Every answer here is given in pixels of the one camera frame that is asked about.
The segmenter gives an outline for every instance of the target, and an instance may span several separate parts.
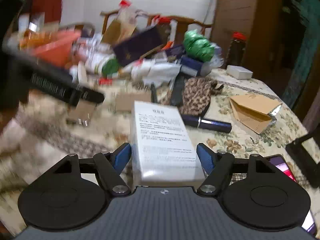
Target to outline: plastic bag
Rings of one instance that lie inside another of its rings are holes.
[[[210,61],[214,55],[214,46],[196,30],[185,33],[183,45],[189,57],[202,62]]]
[[[205,62],[202,65],[200,76],[206,76],[210,74],[211,70],[214,68],[219,68],[224,63],[224,58],[222,57],[221,47],[215,43],[211,43],[214,46],[214,55],[210,61]]]
[[[158,62],[155,60],[144,59],[135,61],[127,67],[131,71],[131,78],[134,82],[143,81],[147,86],[152,83],[158,88],[163,82],[169,82],[176,78],[181,65],[168,62]]]
[[[117,15],[117,20],[123,24],[137,25],[136,17],[138,15],[148,16],[148,14],[142,10],[135,8],[130,1],[121,0],[119,3],[120,9]]]

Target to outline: black stand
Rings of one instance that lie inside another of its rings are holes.
[[[302,174],[306,176],[307,180],[313,188],[317,188],[320,186],[320,163],[316,163],[313,160],[310,154],[302,146],[302,143],[314,137],[319,132],[320,127],[300,138],[295,139],[285,147],[287,153],[298,165],[298,167],[302,171]]]

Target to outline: dark blue box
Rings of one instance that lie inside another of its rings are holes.
[[[132,35],[112,48],[119,64],[124,67],[160,45],[162,40],[154,26]]]
[[[173,57],[173,60],[181,59],[182,55],[186,53],[183,45],[175,45],[172,48],[168,48],[164,50],[167,54],[167,57]]]
[[[197,61],[187,56],[182,56],[180,64],[182,65],[180,72],[196,77],[200,75],[200,70],[202,68],[203,62]]]

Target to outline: smartphone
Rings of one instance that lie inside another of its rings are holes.
[[[294,177],[293,173],[289,169],[289,166],[285,162],[282,155],[273,155],[266,158],[268,161],[270,161],[274,166],[276,166],[279,170],[281,170],[285,175],[287,175],[292,180],[296,181],[296,178]],[[312,235],[316,235],[317,233],[317,227],[315,220],[312,216],[311,211],[309,210],[306,219],[303,222],[302,228],[305,229],[308,233]]]

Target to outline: metal screw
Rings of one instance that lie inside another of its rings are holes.
[[[114,186],[112,190],[120,194],[120,193],[125,193],[128,190],[128,187],[124,185],[117,185],[117,186]]]
[[[216,187],[213,185],[203,185],[200,187],[200,190],[204,193],[213,193],[216,191]]]

